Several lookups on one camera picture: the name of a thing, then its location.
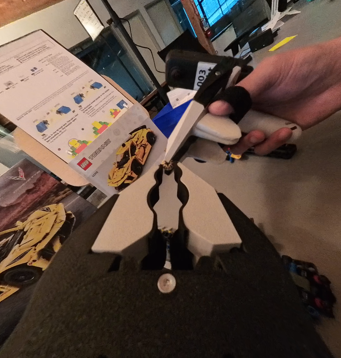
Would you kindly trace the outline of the yellow car toy set box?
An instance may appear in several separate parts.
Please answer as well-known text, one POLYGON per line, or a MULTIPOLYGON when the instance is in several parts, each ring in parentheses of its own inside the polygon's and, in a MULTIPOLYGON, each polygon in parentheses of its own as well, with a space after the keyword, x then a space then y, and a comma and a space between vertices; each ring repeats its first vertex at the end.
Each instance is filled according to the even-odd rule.
POLYGON ((0 176, 0 347, 53 257, 96 209, 27 159, 0 176))

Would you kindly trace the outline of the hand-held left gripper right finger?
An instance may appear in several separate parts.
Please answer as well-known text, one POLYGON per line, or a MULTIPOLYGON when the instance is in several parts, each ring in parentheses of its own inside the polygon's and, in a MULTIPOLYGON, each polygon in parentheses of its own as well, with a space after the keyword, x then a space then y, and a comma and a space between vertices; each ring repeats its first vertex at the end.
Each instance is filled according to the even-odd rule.
POLYGON ((216 190, 183 164, 174 169, 179 209, 173 265, 193 266, 200 257, 240 249, 242 240, 216 190))

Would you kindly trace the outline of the yellow paper sheet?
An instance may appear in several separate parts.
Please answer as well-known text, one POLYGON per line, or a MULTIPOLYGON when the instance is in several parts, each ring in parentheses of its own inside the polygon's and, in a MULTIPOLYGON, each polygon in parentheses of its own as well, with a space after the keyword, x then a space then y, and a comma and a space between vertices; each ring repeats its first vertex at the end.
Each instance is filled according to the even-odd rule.
POLYGON ((278 50, 279 48, 283 47, 284 45, 286 45, 287 43, 292 41, 297 36, 298 36, 298 34, 284 38, 283 40, 281 40, 280 42, 275 44, 273 47, 271 47, 268 51, 273 52, 273 51, 278 50))

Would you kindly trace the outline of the black toy brick engine assembly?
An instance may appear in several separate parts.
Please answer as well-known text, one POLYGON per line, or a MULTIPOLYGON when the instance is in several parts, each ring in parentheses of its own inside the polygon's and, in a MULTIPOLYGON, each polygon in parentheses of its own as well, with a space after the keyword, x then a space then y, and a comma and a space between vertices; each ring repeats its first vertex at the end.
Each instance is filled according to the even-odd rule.
POLYGON ((321 275, 311 263, 295 260, 290 256, 281 257, 284 268, 291 275, 298 295, 312 319, 334 319, 334 306, 337 299, 331 289, 331 281, 321 275))

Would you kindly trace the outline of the white paper parts bags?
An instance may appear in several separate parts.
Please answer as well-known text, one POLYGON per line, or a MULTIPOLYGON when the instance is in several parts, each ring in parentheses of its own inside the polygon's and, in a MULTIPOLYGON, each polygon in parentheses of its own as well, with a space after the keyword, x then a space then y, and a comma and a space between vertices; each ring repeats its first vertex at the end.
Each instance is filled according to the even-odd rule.
POLYGON ((182 104, 191 101, 196 93, 196 90, 174 88, 167 93, 167 96, 172 109, 175 109, 182 104))

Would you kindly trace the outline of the black device box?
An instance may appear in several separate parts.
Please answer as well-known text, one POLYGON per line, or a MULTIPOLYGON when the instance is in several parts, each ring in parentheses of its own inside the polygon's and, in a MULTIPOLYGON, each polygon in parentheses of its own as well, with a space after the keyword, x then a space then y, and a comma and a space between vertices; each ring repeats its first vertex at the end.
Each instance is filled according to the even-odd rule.
POLYGON ((248 39, 249 49, 252 53, 273 44, 273 42, 274 34, 271 28, 260 33, 256 33, 248 39))

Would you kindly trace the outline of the grey desk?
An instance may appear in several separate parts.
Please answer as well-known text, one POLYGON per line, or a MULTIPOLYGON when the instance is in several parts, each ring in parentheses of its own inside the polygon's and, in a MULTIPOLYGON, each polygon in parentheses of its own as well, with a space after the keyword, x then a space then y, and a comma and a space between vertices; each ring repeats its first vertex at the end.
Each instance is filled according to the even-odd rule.
POLYGON ((292 159, 250 156, 186 166, 255 219, 282 254, 311 261, 332 282, 333 319, 318 331, 341 357, 341 110, 302 132, 292 159))

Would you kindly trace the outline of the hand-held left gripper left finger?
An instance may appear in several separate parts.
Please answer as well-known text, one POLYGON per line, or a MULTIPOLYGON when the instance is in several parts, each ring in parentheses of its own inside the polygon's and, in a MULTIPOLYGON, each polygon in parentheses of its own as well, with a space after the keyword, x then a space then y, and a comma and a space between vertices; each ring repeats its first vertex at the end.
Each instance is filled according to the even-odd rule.
POLYGON ((163 168, 154 165, 118 195, 91 247, 93 253, 108 252, 137 261, 149 256, 163 262, 163 237, 154 210, 162 179, 163 168))

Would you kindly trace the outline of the white notice board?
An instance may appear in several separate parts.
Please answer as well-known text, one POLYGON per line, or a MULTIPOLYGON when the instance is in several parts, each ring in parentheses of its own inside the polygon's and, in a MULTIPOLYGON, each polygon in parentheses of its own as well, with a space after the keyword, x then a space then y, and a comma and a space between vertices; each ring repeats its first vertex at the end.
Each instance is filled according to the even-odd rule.
POLYGON ((86 0, 80 0, 73 11, 74 16, 94 41, 104 30, 104 25, 86 0))

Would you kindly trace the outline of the black toy brick beam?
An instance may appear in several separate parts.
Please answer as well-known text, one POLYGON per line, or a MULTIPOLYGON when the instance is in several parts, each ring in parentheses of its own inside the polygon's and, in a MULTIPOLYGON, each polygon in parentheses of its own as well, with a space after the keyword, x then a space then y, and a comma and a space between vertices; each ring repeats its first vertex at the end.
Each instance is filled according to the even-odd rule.
POLYGON ((291 159, 296 152, 297 146, 295 144, 284 144, 269 154, 263 155, 263 157, 288 160, 291 159))

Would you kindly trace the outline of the large paned window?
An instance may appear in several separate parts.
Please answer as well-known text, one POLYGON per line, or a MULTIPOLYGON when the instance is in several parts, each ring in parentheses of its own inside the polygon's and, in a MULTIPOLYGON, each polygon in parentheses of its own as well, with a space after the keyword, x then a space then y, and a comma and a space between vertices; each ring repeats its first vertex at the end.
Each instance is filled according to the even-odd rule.
POLYGON ((201 18, 214 25, 238 3, 238 0, 194 0, 201 18))

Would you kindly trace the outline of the blue storage bin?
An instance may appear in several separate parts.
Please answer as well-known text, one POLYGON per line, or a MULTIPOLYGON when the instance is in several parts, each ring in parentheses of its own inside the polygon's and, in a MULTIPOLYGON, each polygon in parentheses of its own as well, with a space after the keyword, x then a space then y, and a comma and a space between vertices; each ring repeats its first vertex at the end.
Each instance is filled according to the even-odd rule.
POLYGON ((185 103, 177 106, 176 108, 173 108, 171 103, 168 103, 152 119, 156 127, 162 132, 162 134, 166 138, 169 138, 191 101, 192 100, 186 101, 185 103))

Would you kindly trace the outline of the black tripod pole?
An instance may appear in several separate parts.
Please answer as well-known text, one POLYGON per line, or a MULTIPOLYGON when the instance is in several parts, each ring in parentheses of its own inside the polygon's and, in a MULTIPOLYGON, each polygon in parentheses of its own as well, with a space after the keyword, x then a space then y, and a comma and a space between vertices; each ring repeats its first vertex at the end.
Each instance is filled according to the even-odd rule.
POLYGON ((119 18, 119 16, 116 14, 116 12, 113 10, 113 8, 111 7, 110 3, 108 1, 102 0, 102 3, 104 4, 104 6, 106 7, 110 18, 112 19, 113 23, 115 24, 116 28, 119 29, 120 33, 122 34, 122 36, 124 37, 125 41, 127 42, 127 44, 129 45, 130 49, 133 51, 133 53, 135 54, 136 58, 138 59, 138 61, 140 62, 142 68, 145 70, 145 72, 147 73, 147 75, 149 76, 149 78, 151 79, 152 83, 155 85, 159 95, 161 96, 161 98, 163 99, 163 101, 165 103, 169 102, 168 96, 164 90, 164 88, 161 86, 161 84, 159 83, 159 81, 157 80, 156 76, 154 75, 154 73, 152 72, 152 70, 150 69, 150 67, 148 66, 147 62, 145 61, 145 59, 143 58, 143 56, 141 55, 140 51, 138 50, 136 44, 134 43, 134 41, 132 40, 130 34, 127 32, 127 30, 124 28, 121 19, 119 18))

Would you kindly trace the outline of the Lego brick instruction poster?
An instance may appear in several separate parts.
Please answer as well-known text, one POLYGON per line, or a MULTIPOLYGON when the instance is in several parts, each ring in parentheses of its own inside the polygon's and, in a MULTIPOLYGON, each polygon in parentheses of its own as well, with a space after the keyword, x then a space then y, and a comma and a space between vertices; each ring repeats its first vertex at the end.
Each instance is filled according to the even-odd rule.
POLYGON ((67 184, 88 184, 69 163, 135 103, 43 30, 0 46, 0 114, 16 145, 67 184))

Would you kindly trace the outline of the yellow car instruction booklet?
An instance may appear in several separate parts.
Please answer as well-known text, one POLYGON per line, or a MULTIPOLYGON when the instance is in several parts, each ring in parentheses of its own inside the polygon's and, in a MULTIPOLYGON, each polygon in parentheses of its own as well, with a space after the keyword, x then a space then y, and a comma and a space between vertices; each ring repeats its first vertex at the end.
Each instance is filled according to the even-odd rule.
POLYGON ((166 144, 167 138, 144 108, 134 104, 69 165, 109 197, 159 164, 166 144))

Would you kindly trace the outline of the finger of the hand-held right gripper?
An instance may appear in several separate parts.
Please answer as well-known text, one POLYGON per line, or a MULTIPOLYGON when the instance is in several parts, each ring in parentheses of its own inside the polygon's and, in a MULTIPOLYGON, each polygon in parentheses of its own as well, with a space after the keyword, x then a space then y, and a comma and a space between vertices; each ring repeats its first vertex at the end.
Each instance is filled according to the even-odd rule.
POLYGON ((178 162, 185 153, 185 147, 196 141, 193 128, 206 113, 205 106, 197 101, 191 101, 185 113, 180 118, 173 132, 168 138, 164 161, 178 162))
POLYGON ((180 156, 178 162, 182 163, 186 158, 198 161, 222 164, 226 161, 227 154, 217 142, 195 141, 185 147, 185 153, 180 156))

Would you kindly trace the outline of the wooden post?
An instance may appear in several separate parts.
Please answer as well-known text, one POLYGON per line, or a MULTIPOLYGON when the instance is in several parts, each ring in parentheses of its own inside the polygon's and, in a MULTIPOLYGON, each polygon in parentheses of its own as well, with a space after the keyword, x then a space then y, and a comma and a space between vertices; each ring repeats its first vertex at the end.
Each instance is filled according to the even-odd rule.
POLYGON ((193 0, 181 0, 181 3, 194 29, 199 43, 208 53, 216 55, 216 51, 213 47, 213 44, 205 33, 204 26, 201 20, 202 18, 195 5, 195 2, 193 0))

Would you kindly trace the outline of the person's right hand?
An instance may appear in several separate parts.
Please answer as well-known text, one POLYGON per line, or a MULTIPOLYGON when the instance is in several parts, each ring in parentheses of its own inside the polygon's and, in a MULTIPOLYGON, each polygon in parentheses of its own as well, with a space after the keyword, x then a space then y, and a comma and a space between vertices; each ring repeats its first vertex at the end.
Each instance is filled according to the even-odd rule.
POLYGON ((341 36, 266 58, 237 87, 253 109, 309 129, 341 110, 341 36))

